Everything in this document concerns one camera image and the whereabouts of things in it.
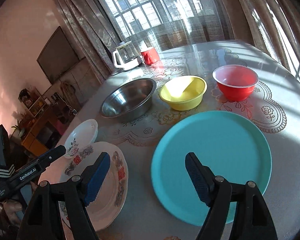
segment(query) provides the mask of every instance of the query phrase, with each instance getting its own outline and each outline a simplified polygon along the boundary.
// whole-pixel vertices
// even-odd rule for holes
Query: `teal plate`
[[[209,208],[199,200],[186,171],[185,157],[194,152],[202,165],[229,182],[254,181],[262,194],[271,175],[271,153],[263,133],[248,119],[230,112],[208,111],[174,125],[160,140],[151,163],[154,191],[175,217],[202,226]],[[234,219],[230,204],[227,223]]]

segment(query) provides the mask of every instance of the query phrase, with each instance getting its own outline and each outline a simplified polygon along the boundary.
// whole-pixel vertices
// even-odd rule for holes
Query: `glass kettle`
[[[112,52],[112,59],[114,66],[123,68],[123,70],[130,70],[142,63],[142,59],[131,41],[119,43],[119,46]]]

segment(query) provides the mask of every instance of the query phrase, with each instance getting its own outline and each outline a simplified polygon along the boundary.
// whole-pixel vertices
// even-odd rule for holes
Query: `yellow plastic basin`
[[[203,78],[182,76],[165,83],[160,90],[159,96],[171,108],[185,111],[198,106],[206,90],[207,83]]]

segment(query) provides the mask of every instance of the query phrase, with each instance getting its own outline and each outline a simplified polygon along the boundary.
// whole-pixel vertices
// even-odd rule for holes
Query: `metal bolt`
[[[76,182],[76,181],[79,181],[80,178],[81,178],[81,177],[80,177],[79,175],[74,175],[74,176],[71,178],[71,180],[74,181],[74,182]]]
[[[248,182],[248,186],[249,186],[249,187],[255,187],[256,184],[255,184],[253,181],[249,181],[249,182]]]
[[[215,179],[216,179],[216,181],[218,181],[218,182],[223,182],[224,180],[225,180],[225,178],[224,177],[222,177],[222,176],[216,176],[215,177]]]
[[[45,187],[48,184],[46,180],[43,180],[39,183],[40,187]]]

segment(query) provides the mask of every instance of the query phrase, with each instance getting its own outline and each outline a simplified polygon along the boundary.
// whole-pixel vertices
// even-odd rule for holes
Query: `kettle handle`
[[[118,54],[119,64],[117,62],[116,54]],[[122,58],[120,57],[120,54],[119,54],[117,49],[114,52],[112,52],[112,60],[113,60],[113,65],[116,68],[122,68],[123,67],[122,65],[124,64],[124,62],[123,62]]]

